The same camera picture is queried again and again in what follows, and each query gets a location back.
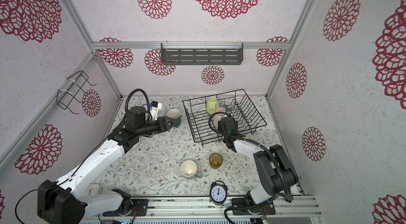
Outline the dark green mug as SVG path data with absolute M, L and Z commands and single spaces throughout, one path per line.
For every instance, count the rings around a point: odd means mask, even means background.
M 174 119 L 174 126 L 179 128 L 181 125 L 181 111 L 178 109 L 171 109 L 167 112 L 167 116 Z

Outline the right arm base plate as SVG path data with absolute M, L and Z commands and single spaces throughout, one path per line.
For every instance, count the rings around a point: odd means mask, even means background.
M 248 202 L 246 198 L 234 198 L 232 202 L 232 212 L 235 216 L 243 215 L 275 215 L 276 209 L 273 204 L 273 201 L 265 201 L 255 207 L 248 208 L 248 206 L 253 206 L 252 202 Z

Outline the black wire dish rack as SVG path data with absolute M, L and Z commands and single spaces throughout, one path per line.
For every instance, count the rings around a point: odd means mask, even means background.
M 226 109 L 225 114 L 236 120 L 239 134 L 253 134 L 267 125 L 263 115 L 244 89 L 186 99 L 182 104 L 195 143 L 205 145 L 224 139 L 223 135 L 215 132 L 213 117 L 216 113 L 209 115 L 206 111 L 206 102 L 210 96 L 215 96 L 219 107 Z

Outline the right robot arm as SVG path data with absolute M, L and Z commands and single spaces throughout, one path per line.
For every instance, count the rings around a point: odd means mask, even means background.
M 230 116 L 223 117 L 217 127 L 212 122 L 208 124 L 213 132 L 223 137 L 227 148 L 254 160 L 260 184 L 247 193 L 245 198 L 249 205 L 258 206 L 278 197 L 289 203 L 293 201 L 291 187 L 299 182 L 299 178 L 281 145 L 266 147 L 246 138 L 238 133 L 237 122 Z

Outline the pink iridescent mug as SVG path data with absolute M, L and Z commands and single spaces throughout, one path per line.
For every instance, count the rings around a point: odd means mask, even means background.
M 218 107 L 215 110 L 215 115 L 213 117 L 213 125 L 215 129 L 218 129 L 218 123 L 221 121 L 222 118 L 226 117 L 226 109 L 223 107 Z

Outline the light green mug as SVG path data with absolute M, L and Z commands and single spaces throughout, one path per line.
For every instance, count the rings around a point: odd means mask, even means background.
M 209 115 L 212 115 L 216 112 L 216 109 L 219 107 L 218 100 L 215 96 L 210 96 L 206 102 L 206 111 Z

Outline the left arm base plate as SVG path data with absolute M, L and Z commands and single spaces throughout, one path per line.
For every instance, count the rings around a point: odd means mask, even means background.
M 147 215 L 148 199 L 132 199 L 130 207 L 127 211 L 121 210 L 107 211 L 102 213 L 103 217 L 144 217 Z

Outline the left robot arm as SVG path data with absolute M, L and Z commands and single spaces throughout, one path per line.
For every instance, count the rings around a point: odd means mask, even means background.
M 131 213 L 131 196 L 121 189 L 94 196 L 83 193 L 107 167 L 138 145 L 140 137 L 160 134 L 175 126 L 175 119 L 168 116 L 147 119 L 147 115 L 144 107 L 132 107 L 83 163 L 55 182 L 44 181 L 38 188 L 37 215 L 49 224 L 79 224 L 84 218 L 105 212 Z

